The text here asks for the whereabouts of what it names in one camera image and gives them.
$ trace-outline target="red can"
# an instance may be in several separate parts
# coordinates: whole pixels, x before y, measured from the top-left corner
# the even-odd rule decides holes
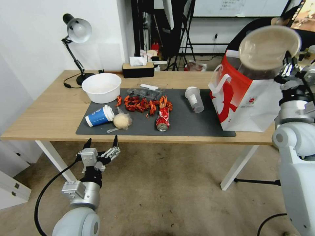
[[[160,108],[155,125],[159,131],[166,131],[169,128],[169,109],[167,107]]]

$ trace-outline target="blue and white cup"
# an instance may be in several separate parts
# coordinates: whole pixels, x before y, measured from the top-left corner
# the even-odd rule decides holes
[[[110,106],[105,105],[101,109],[98,109],[97,111],[93,112],[90,115],[87,115],[85,117],[86,122],[90,127],[104,124],[110,121],[113,121],[114,119],[114,113]]]

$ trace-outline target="desk lamp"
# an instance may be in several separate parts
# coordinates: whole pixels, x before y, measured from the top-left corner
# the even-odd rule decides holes
[[[81,71],[81,75],[77,77],[76,82],[78,85],[82,85],[82,82],[88,78],[91,75],[94,75],[93,73],[85,73],[84,67],[80,63],[78,59],[76,59],[71,52],[69,48],[69,43],[75,42],[75,43],[84,43],[86,42],[91,34],[92,34],[92,27],[89,22],[86,20],[80,19],[80,18],[74,18],[71,14],[64,14],[63,15],[63,21],[67,25],[67,32],[68,35],[63,38],[61,41],[66,46],[68,52],[72,56],[76,66]]]

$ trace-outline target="red and white bag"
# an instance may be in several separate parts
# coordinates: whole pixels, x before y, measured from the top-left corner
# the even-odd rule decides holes
[[[212,103],[223,130],[264,132],[280,110],[280,84],[273,78],[251,80],[237,71],[227,57],[238,52],[226,51],[218,70],[216,85],[209,83]]]

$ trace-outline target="white bowl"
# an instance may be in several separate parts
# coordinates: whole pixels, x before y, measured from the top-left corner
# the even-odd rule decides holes
[[[116,74],[101,73],[88,77],[82,83],[82,89],[92,102],[109,103],[120,94],[121,78]]]
[[[265,26],[250,32],[242,40],[241,62],[249,69],[272,70],[282,66],[286,51],[295,56],[301,49],[301,38],[285,26]]]

